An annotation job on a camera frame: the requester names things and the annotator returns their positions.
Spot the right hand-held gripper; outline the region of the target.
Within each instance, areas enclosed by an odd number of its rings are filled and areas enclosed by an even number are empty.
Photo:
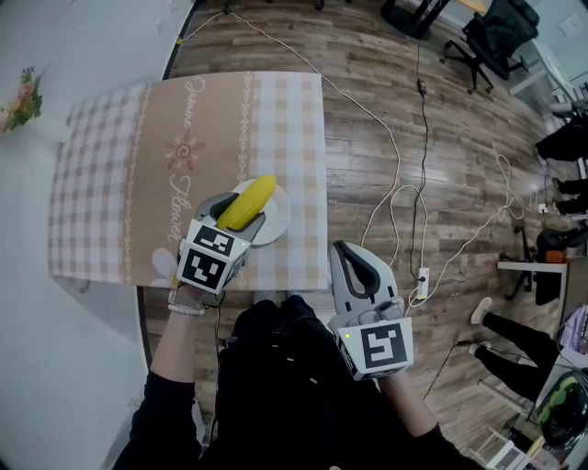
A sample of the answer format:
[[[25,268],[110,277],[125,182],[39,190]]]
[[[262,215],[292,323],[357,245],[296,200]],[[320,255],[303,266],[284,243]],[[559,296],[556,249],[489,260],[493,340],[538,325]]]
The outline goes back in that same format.
[[[390,267],[371,251],[335,241],[330,253],[335,310],[328,326],[354,380],[378,379],[413,364],[413,325]],[[362,304],[379,304],[353,313]]]

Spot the green black helmet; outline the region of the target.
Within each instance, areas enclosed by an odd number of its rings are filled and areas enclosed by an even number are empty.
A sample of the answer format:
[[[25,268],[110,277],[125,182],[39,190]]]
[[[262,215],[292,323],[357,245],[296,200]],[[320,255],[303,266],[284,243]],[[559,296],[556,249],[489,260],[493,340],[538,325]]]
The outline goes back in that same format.
[[[584,371],[564,373],[537,409],[537,424],[554,451],[572,448],[588,431],[588,376]]]

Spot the black mesh office chair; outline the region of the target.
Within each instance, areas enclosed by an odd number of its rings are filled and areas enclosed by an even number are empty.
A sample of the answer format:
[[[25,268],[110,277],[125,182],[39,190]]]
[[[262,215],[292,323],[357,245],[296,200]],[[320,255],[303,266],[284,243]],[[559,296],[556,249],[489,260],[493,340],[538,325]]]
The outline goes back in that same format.
[[[482,70],[487,67],[504,80],[512,71],[525,68],[525,62],[511,65],[509,60],[515,51],[538,36],[539,15],[526,0],[492,0],[484,15],[476,13],[462,29],[469,50],[464,50],[454,40],[444,46],[444,55],[439,59],[466,64],[471,72],[469,94],[477,90],[477,79],[482,78],[491,92],[493,84]]]

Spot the round wooden table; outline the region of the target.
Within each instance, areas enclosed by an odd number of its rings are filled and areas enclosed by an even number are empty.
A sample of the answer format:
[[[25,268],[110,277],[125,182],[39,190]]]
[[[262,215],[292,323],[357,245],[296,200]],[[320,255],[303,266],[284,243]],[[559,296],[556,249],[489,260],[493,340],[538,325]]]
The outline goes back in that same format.
[[[413,11],[401,6],[399,1],[386,0],[380,9],[382,18],[405,36],[428,39],[430,27],[450,3],[466,7],[472,13],[485,14],[490,0],[419,0]]]

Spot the white desk with black legs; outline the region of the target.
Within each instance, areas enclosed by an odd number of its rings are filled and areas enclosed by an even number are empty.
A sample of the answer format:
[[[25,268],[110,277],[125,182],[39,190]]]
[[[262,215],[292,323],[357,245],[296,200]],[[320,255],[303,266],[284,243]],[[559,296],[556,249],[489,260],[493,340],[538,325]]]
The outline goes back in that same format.
[[[552,272],[540,272],[536,268],[538,263],[548,263],[548,252],[555,252],[563,256],[566,253],[566,231],[559,229],[543,229],[537,236],[537,243],[531,246],[527,242],[526,231],[523,226],[514,228],[515,234],[520,234],[523,243],[523,258],[516,259],[505,252],[499,255],[500,262],[522,263],[526,267],[520,269],[514,289],[505,294],[507,301],[514,300],[516,295],[524,289],[526,292],[535,291],[535,300],[538,306],[556,300],[560,297],[561,274]]]

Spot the checked flower tablecloth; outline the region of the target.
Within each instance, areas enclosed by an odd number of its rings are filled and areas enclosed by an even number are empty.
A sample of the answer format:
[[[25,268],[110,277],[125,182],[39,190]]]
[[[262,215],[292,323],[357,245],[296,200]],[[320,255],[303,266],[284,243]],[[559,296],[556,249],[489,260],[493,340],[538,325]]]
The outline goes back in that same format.
[[[56,162],[54,275],[167,287],[198,204],[264,174],[285,231],[255,241],[232,290],[328,284],[322,82],[313,73],[213,73],[136,85],[74,106]]]

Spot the white round plate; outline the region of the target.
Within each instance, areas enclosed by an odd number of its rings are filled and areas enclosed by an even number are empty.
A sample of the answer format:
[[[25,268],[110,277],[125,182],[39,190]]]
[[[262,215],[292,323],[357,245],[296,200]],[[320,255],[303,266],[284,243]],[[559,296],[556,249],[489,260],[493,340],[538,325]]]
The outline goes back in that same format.
[[[236,186],[232,192],[240,194],[253,180],[248,180]],[[290,205],[286,193],[277,184],[273,195],[267,201],[265,207],[261,210],[266,214],[266,222],[259,230],[252,244],[255,247],[265,246],[276,241],[282,236],[288,227],[290,221]],[[235,237],[241,239],[237,235],[237,230],[226,229]]]

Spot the person's left hand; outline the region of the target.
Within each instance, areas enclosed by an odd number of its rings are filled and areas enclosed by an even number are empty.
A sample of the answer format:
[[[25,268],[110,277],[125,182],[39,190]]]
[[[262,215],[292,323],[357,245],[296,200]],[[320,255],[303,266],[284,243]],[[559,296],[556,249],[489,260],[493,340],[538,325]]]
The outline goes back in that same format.
[[[216,308],[223,299],[223,294],[213,294],[181,283],[170,290],[168,308],[176,313],[199,316],[203,310]]]

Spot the pink flower bouquet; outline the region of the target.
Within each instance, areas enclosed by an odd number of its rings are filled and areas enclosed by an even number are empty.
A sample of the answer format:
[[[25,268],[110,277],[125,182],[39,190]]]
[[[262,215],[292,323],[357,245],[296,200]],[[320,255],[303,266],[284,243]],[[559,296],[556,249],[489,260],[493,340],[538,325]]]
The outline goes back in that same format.
[[[34,66],[22,70],[16,97],[7,105],[0,106],[1,134],[24,126],[31,119],[41,115],[40,79],[41,76],[36,74]]]

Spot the person's left forearm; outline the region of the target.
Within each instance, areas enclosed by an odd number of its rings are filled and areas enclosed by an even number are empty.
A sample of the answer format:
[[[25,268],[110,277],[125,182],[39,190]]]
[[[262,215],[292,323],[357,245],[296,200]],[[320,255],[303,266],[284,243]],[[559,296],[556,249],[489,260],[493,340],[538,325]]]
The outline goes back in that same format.
[[[112,470],[195,470],[201,454],[195,404],[198,323],[172,312],[153,356],[129,441]]]

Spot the yellow corn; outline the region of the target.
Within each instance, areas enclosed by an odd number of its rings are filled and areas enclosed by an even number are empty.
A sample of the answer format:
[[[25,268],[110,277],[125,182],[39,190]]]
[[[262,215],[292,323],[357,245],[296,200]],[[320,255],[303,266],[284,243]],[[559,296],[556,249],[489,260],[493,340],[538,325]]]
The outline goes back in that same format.
[[[265,207],[277,186],[274,175],[262,175],[253,180],[218,217],[219,229],[243,229]]]

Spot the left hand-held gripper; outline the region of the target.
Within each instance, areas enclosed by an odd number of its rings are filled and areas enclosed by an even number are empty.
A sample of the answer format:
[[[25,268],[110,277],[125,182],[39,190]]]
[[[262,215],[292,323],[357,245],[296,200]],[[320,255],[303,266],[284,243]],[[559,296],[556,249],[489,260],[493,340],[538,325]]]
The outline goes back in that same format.
[[[203,291],[219,294],[238,274],[259,230],[266,222],[264,212],[257,213],[235,237],[215,227],[220,216],[238,197],[221,193],[203,200],[190,222],[187,237],[180,243],[178,281]]]

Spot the person's black clothing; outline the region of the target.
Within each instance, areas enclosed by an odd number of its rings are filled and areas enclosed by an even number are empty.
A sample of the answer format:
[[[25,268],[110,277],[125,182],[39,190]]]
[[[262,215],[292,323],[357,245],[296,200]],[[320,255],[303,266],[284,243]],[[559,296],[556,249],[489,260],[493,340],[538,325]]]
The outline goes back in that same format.
[[[217,437],[203,470],[407,470],[413,444],[371,381],[355,381],[299,297],[235,321],[220,353]]]

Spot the person's right forearm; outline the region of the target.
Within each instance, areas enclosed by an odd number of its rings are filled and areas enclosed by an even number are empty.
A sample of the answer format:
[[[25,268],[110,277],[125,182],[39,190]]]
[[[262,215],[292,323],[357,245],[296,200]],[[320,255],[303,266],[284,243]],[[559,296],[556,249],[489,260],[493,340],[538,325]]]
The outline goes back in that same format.
[[[380,378],[379,390],[411,436],[403,451],[410,470],[482,470],[445,438],[404,370]]]

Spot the white vase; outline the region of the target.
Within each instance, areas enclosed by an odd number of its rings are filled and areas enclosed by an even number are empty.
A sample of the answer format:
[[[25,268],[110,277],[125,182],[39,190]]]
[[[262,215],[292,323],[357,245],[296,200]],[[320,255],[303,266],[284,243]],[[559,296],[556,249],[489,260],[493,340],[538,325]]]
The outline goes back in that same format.
[[[41,137],[59,143],[67,142],[72,135],[71,128],[64,122],[54,117],[34,117],[29,122],[30,127]]]

